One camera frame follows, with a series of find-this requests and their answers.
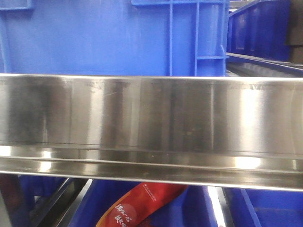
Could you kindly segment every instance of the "red snack package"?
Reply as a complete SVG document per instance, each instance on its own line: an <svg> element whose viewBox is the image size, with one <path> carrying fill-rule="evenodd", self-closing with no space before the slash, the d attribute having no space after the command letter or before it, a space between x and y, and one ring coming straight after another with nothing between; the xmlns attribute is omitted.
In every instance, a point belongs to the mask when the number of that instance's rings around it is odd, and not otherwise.
<svg viewBox="0 0 303 227"><path fill-rule="evenodd" d="M179 184L141 183L114 203L96 227L136 227L186 188Z"/></svg>

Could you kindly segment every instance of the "blue plastic crate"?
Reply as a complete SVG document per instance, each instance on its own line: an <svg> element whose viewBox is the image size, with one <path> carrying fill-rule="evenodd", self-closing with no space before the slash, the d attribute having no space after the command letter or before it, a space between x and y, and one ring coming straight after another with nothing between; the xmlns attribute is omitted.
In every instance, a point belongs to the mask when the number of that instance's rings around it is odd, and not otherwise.
<svg viewBox="0 0 303 227"><path fill-rule="evenodd" d="M51 196L64 179L62 177L21 175L19 180L28 210L35 207L35 196Z"/></svg>
<svg viewBox="0 0 303 227"><path fill-rule="evenodd" d="M303 193L227 189L235 227L302 227Z"/></svg>
<svg viewBox="0 0 303 227"><path fill-rule="evenodd" d="M256 0L229 15L227 52L287 61L290 0Z"/></svg>
<svg viewBox="0 0 303 227"><path fill-rule="evenodd" d="M0 0L0 72L224 76L229 0Z"/></svg>
<svg viewBox="0 0 303 227"><path fill-rule="evenodd" d="M95 180L84 196L69 227L94 227L100 217L138 183ZM190 186L174 201L151 216L155 227L218 227L206 187Z"/></svg>

